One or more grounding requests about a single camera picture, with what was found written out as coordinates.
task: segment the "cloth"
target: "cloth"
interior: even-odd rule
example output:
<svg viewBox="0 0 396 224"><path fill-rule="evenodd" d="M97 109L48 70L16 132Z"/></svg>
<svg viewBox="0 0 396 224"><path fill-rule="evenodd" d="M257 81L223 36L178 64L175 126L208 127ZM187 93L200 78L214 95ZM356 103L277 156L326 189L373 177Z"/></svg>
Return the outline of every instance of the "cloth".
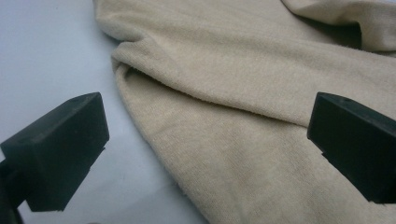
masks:
<svg viewBox="0 0 396 224"><path fill-rule="evenodd" d="M94 4L122 41L113 70L135 124L210 223L396 223L394 204L368 203L306 138L318 91L396 119L395 58L359 49L392 55L396 6L284 2ZM357 24L286 7L375 22L361 37ZM348 16L362 8L368 18Z"/></svg>

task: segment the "beige sweater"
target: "beige sweater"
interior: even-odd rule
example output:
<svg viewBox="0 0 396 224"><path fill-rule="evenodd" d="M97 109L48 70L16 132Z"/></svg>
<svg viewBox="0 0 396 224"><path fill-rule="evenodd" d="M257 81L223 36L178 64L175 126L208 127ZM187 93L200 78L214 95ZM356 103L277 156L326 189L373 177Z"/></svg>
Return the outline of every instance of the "beige sweater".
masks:
<svg viewBox="0 0 396 224"><path fill-rule="evenodd" d="M95 12L122 41L113 69L135 124L210 223L390 224L396 205L367 202L306 126L318 91L396 119L395 5L106 0Z"/></svg>

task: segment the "white table surface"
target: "white table surface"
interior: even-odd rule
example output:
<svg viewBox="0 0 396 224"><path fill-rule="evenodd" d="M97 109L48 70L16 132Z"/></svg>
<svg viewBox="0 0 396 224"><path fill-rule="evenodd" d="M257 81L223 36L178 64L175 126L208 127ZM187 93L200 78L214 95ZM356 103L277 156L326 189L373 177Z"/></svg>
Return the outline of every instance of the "white table surface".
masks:
<svg viewBox="0 0 396 224"><path fill-rule="evenodd" d="M63 212L19 210L27 224L206 223L122 104L89 0L0 1L0 142L64 101L102 93L110 140Z"/></svg>

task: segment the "black rubber pad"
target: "black rubber pad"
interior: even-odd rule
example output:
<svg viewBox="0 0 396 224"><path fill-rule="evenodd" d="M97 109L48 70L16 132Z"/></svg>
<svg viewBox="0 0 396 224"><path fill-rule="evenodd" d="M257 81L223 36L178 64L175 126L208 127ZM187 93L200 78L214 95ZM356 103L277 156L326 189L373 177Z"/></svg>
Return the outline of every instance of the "black rubber pad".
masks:
<svg viewBox="0 0 396 224"><path fill-rule="evenodd" d="M31 188L32 211L64 210L109 139L99 92L59 105L1 144Z"/></svg>
<svg viewBox="0 0 396 224"><path fill-rule="evenodd" d="M307 135L368 201L396 203L395 120L319 92Z"/></svg>

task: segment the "fleece fabric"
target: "fleece fabric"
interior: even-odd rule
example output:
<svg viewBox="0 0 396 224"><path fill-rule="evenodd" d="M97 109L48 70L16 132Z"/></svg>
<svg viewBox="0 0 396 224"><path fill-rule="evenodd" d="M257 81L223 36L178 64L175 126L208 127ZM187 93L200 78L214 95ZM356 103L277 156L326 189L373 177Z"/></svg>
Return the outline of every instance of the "fleece fabric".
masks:
<svg viewBox="0 0 396 224"><path fill-rule="evenodd" d="M394 2L94 5L136 126L210 223L396 223L306 138L318 91L396 119Z"/></svg>

